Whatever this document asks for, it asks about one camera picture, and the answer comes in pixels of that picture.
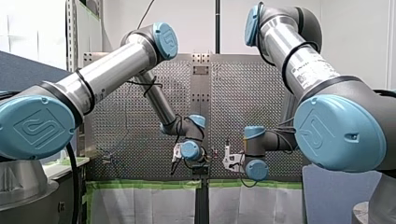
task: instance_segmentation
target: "gray cloth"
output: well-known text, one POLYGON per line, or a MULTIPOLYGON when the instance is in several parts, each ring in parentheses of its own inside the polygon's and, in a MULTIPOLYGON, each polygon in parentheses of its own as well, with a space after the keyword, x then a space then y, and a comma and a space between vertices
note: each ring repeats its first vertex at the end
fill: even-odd
POLYGON ((370 200, 381 174, 347 174, 303 168, 305 208, 308 224, 349 224, 352 208, 370 200))
POLYGON ((98 189, 92 224, 193 224, 195 189, 98 189))
POLYGON ((57 82, 69 74, 62 69, 0 51, 0 91, 23 91, 43 80, 57 82))

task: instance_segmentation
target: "green tape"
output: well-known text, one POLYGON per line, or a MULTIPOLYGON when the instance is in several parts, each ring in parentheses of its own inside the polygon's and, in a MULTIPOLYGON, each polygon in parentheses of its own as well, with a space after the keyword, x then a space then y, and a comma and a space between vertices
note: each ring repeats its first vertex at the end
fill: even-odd
MULTIPOLYGON (((247 185, 253 185, 254 181, 244 179, 247 185)), ((240 179, 228 180, 209 180, 210 188, 239 188, 243 186, 240 179)), ((303 183, 301 182, 277 182, 277 181, 262 181, 257 183, 256 187, 271 188, 271 189, 302 189, 303 183)))
POLYGON ((198 189, 197 181, 109 180, 87 182, 91 189, 198 189))

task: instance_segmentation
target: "robotic arm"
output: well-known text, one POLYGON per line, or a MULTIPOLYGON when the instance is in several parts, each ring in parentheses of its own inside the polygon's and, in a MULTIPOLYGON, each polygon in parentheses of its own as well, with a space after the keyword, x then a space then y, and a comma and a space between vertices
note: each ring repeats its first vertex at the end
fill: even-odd
POLYGON ((0 101, 0 156, 10 160, 38 160, 62 150, 74 130, 94 106, 130 78, 143 86, 167 134, 186 136, 186 158, 200 160, 205 118, 191 115, 176 127, 178 118, 150 69, 177 55, 177 38, 166 23, 133 31, 122 47, 57 83, 43 82, 0 101))
MULTIPOLYGON (((246 127, 244 168, 264 180, 266 150, 295 149, 320 167, 350 173, 395 169, 395 94, 377 94, 359 78, 341 76, 320 55, 318 20, 304 8, 258 4, 247 18, 245 40, 281 72, 290 102, 298 106, 292 132, 246 127)), ((284 106, 292 117, 296 106, 284 106)))

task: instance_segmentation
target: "pegboard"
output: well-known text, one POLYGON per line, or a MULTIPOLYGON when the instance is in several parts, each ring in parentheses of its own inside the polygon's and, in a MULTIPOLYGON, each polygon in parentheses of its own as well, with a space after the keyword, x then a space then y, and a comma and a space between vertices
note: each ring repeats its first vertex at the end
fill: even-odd
MULTIPOLYGON (((210 178, 237 178, 239 174, 225 170, 221 162, 226 139, 230 138, 231 153, 238 153, 243 150, 245 126, 275 127, 280 118, 284 85, 277 70, 259 56, 210 55, 210 61, 208 58, 206 55, 204 64, 207 74, 204 70, 194 74, 195 65, 203 65, 196 54, 178 55, 173 61, 158 65, 153 73, 163 84, 164 94, 176 113, 187 116, 200 112, 206 116, 206 149, 218 152, 210 163, 210 178)), ((139 86, 125 84, 111 93, 95 108, 92 121, 99 156, 87 169, 90 180, 191 179, 191 171, 182 163, 170 176, 175 137, 160 133, 160 122, 139 86), (109 153, 114 161, 103 163, 103 156, 109 153)), ((267 161, 270 179, 301 180, 301 152, 292 155, 267 152, 267 161)))
MULTIPOLYGON (((243 131, 248 125, 275 128, 279 123, 284 84, 279 72, 259 56, 212 56, 212 104, 209 144, 217 150, 218 159, 210 166, 211 178, 237 178, 222 164, 224 147, 230 139, 231 153, 244 149, 243 131)), ((284 181, 301 180, 303 154, 294 151, 266 152, 269 178, 284 181)))
MULTIPOLYGON (((188 116, 191 56, 177 56, 153 69, 157 82, 175 112, 188 116)), ((98 104, 92 112, 92 131, 99 156, 87 169, 90 180, 189 179, 191 171, 181 163, 170 176, 175 136, 160 132, 160 121, 143 97, 140 86, 124 84, 98 104), (109 154, 111 162, 104 160, 109 154)))

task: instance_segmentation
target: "light blue joint cap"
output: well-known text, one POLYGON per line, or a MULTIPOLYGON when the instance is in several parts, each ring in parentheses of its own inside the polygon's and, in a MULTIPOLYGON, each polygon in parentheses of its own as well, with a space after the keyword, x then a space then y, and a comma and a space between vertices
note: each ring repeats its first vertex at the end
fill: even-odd
POLYGON ((184 142, 180 152, 186 161, 198 161, 201 158, 201 149, 193 141, 184 142))
POLYGON ((192 119, 201 128, 205 128, 206 119, 201 115, 189 115, 189 118, 192 119))
POLYGON ((176 57, 178 50, 177 37, 166 22, 155 22, 153 24, 154 41, 158 51, 165 58, 171 60, 176 57))
POLYGON ((60 101, 22 96, 0 105, 0 155, 12 160, 38 160, 70 142, 75 120, 60 101))
POLYGON ((252 139, 265 133, 264 126, 247 126, 245 127, 245 139, 252 139))
POLYGON ((254 181, 263 181, 268 175, 268 165, 262 160, 253 160, 247 164, 247 177, 254 181))
POLYGON ((385 135, 375 118, 337 95, 304 101, 295 113, 294 128, 305 156, 328 170, 370 171, 384 160, 387 151, 385 135))
POLYGON ((255 46, 255 40, 257 35, 257 8, 253 7, 247 15, 247 24, 245 26, 245 44, 247 46, 255 46))

